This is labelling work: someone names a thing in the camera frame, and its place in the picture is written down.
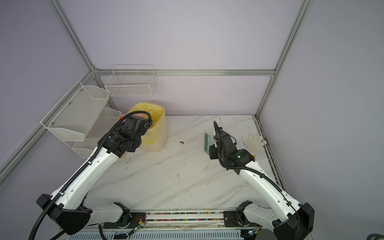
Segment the yellow plastic bag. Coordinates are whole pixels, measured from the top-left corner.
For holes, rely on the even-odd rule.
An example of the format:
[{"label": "yellow plastic bag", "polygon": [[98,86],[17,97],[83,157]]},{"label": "yellow plastic bag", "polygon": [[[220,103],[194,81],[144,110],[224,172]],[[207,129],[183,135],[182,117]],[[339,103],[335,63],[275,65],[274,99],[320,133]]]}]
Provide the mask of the yellow plastic bag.
[{"label": "yellow plastic bag", "polygon": [[141,102],[131,108],[128,113],[139,110],[148,112],[153,121],[151,128],[141,136],[140,147],[149,151],[158,152],[164,147],[164,144],[168,139],[166,112],[160,105]]}]

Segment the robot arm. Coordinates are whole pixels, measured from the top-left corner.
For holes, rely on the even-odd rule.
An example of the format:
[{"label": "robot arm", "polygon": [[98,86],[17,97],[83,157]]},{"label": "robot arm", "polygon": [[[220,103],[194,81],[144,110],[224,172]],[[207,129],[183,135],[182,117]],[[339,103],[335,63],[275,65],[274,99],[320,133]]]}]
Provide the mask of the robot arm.
[{"label": "robot arm", "polygon": [[215,121],[214,127],[215,145],[209,147],[210,158],[219,159],[224,168],[233,169],[246,179],[272,207],[270,210],[251,201],[242,203],[237,208],[239,226],[253,222],[273,231],[279,240],[303,240],[313,229],[313,208],[308,203],[302,205],[282,190],[248,151],[237,150],[231,136]]},{"label": "robot arm", "polygon": [[[133,116],[145,113],[148,119]],[[91,156],[71,178],[51,195],[42,194],[36,201],[67,234],[72,235],[87,225],[104,222],[124,227],[129,223],[130,210],[119,202],[110,205],[86,205],[86,194],[104,171],[126,151],[134,152],[141,136],[152,126],[149,113],[136,111],[120,119],[98,142]]]}]

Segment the metal rod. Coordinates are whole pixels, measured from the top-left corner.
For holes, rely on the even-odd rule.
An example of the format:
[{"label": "metal rod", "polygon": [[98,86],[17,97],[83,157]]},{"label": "metal rod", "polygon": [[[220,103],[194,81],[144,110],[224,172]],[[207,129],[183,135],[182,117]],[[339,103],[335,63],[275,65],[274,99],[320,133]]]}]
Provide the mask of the metal rod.
[{"label": "metal rod", "polygon": [[[112,72],[112,69],[95,71],[98,76],[109,76]],[[274,74],[273,69],[155,69],[156,76],[274,76]]]},{"label": "metal rod", "polygon": [[299,32],[299,29],[300,29],[300,26],[302,25],[303,20],[305,19],[305,16],[307,15],[308,10],[309,10],[312,2],[313,2],[313,0],[303,0],[303,2],[301,4],[301,7],[300,7],[300,10],[299,10],[299,13],[297,14],[295,23],[292,26],[291,32],[290,32],[290,34],[288,36],[288,39],[287,39],[287,41],[285,43],[283,51],[281,52],[280,58],[279,58],[279,60],[277,62],[275,75],[272,76],[271,80],[269,81],[269,84],[268,84],[268,86],[267,86],[267,88],[265,90],[265,93],[264,93],[264,96],[262,98],[262,101],[260,102],[260,105],[259,105],[259,107],[257,109],[256,117],[259,117],[261,112],[263,111],[265,103],[268,100],[268,97],[269,97],[269,95],[272,92],[273,86],[275,85],[276,80],[278,79],[278,76],[279,76],[279,74],[281,72],[281,68],[283,67],[284,62],[285,62],[285,60],[286,60],[286,58],[287,58],[287,56],[289,54],[289,51],[292,48],[293,42],[296,39],[296,36],[297,36],[297,34]]},{"label": "metal rod", "polygon": [[89,68],[89,71],[95,70],[95,66],[92,64],[87,52],[85,51],[84,46],[81,44],[79,37],[77,36],[74,27],[72,26],[67,14],[64,11],[63,6],[59,0],[50,0],[50,3],[53,7],[53,10],[63,25],[68,36],[72,40],[77,52],[80,54],[81,58],[85,62],[86,66]]},{"label": "metal rod", "polygon": [[269,142],[267,140],[267,137],[265,135],[263,126],[261,125],[260,119],[257,117],[253,117],[253,121],[255,122],[256,128],[258,133],[263,136],[264,140],[267,141],[267,144],[264,145],[264,151],[267,155],[269,165],[271,166],[273,176],[275,177],[276,183],[284,190],[286,191],[285,184],[283,182],[283,178],[281,177],[279,168],[277,167],[277,163],[275,161],[275,158],[273,157],[271,147],[269,145]]},{"label": "metal rod", "polygon": [[[85,84],[89,79],[93,77],[93,72],[88,72],[80,80],[82,84]],[[56,108],[61,108],[61,105],[71,97],[73,92],[67,92],[63,98],[55,105]],[[25,158],[27,153],[34,147],[39,139],[46,132],[46,128],[39,124],[39,126],[33,131],[33,133],[23,142],[23,144],[14,152],[14,154],[7,159],[5,164],[0,168],[0,190],[4,187],[7,179],[11,176],[12,172],[16,169],[19,163]]]}]

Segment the white metal basket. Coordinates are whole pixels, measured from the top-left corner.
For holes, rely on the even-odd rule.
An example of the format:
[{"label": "white metal basket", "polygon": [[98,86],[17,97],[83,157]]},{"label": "white metal basket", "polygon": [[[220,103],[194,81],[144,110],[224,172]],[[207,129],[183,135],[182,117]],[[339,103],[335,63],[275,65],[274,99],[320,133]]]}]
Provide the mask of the white metal basket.
[{"label": "white metal basket", "polygon": [[97,142],[119,120],[120,115],[120,111],[111,108],[103,108],[85,140],[75,142],[71,148],[82,158],[88,158],[97,146]]},{"label": "white metal basket", "polygon": [[156,86],[153,65],[111,65],[105,89],[112,97],[152,96]]},{"label": "white metal basket", "polygon": [[96,86],[80,87],[60,112],[41,124],[62,141],[84,141],[109,99],[109,91]]}]

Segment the brush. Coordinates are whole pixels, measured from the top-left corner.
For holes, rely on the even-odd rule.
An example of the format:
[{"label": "brush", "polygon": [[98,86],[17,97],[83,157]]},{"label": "brush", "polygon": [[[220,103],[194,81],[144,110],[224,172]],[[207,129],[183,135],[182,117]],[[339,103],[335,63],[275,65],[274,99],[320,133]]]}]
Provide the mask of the brush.
[{"label": "brush", "polygon": [[208,134],[204,134],[204,151],[209,155],[209,146],[214,145],[212,137]]}]

